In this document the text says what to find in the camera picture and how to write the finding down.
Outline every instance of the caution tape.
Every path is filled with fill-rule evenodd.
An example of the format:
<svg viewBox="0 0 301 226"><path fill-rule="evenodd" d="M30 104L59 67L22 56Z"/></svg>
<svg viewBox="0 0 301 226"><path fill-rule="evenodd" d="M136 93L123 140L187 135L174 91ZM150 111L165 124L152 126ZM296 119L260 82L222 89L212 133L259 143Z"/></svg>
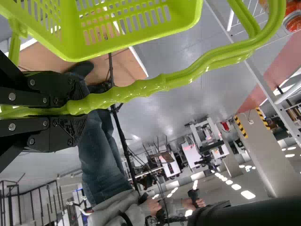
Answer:
<svg viewBox="0 0 301 226"><path fill-rule="evenodd" d="M259 117L261 118L263 124L267 128L267 130L270 130L271 128L269 127L268 122L264 119L263 113L261 112L260 108L256 108L256 112L258 113Z"/></svg>
<svg viewBox="0 0 301 226"><path fill-rule="evenodd" d="M243 125L241 124L239 118L237 117L237 115L234 116L234 120L236 122L236 124L238 125L239 130L241 131L242 135L244 136L244 138L248 138L248 135L243 127Z"/></svg>

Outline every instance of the green basket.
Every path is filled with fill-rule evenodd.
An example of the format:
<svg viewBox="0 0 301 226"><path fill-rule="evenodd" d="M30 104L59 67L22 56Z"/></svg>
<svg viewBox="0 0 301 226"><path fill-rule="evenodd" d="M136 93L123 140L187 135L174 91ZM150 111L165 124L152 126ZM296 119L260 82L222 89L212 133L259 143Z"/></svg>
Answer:
<svg viewBox="0 0 301 226"><path fill-rule="evenodd" d="M202 5L203 0L1 0L0 14L14 32L79 62L187 30L199 21Z"/></svg>
<svg viewBox="0 0 301 226"><path fill-rule="evenodd" d="M228 3L248 33L248 40L212 49L182 71L170 74L160 74L156 78L149 80L137 80L130 86L113 87L102 94L92 93L82 100L70 100L60 108L47 109L21 106L12 109L11 106L2 106L5 107L5 111L3 111L3 108L1 107L2 112L0 113L0 118L5 119L33 115L87 114L94 109L106 109L112 104L126 103L136 97L148 97L159 91L169 91L193 82L202 74L210 70L243 62L248 59L256 49L263 46L276 34L285 15L286 0L269 0L269 20L262 30L242 0L228 0ZM16 52L14 56L11 56L10 59L15 62L14 57L17 58L17 56L18 52Z"/></svg>

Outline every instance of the green handle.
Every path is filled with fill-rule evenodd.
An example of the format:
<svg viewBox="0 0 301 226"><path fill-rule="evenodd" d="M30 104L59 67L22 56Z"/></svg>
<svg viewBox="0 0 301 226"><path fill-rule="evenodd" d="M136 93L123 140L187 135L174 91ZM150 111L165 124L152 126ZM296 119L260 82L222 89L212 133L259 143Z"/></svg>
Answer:
<svg viewBox="0 0 301 226"><path fill-rule="evenodd" d="M106 109L112 104L126 103L136 97L148 97L155 92L169 91L187 85L207 71L237 64L248 59L256 49L268 42L280 28L285 15L286 0L269 0L269 20L262 30L241 0L228 0L228 2L249 34L248 40L210 50L191 66L179 72L161 74L150 80L138 80L127 87L113 87L102 94L89 94L82 100L68 101L62 108L32 109L19 107L0 113L0 117L87 114L94 109Z"/></svg>

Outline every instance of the jeans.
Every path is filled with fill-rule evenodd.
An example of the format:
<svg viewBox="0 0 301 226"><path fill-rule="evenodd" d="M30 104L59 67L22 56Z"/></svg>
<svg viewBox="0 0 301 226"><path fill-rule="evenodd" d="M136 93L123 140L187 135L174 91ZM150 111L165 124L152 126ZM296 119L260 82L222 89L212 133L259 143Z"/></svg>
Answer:
<svg viewBox="0 0 301 226"><path fill-rule="evenodd" d="M81 82L88 94L84 80ZM89 113L78 148L83 171L82 186L91 206L132 189L124 176L112 133L113 124L108 110L98 109Z"/></svg>

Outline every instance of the gray sleeve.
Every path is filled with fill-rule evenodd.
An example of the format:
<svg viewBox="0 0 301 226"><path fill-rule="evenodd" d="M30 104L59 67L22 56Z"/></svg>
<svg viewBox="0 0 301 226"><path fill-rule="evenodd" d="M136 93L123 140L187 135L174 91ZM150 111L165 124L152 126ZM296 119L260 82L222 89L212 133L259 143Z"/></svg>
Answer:
<svg viewBox="0 0 301 226"><path fill-rule="evenodd" d="M182 200L181 199L173 199L173 198L166 198L165 199L168 216L175 216L177 215L178 210L184 209L182 206ZM162 209L166 211L164 201L159 201L159 204L162 206Z"/></svg>

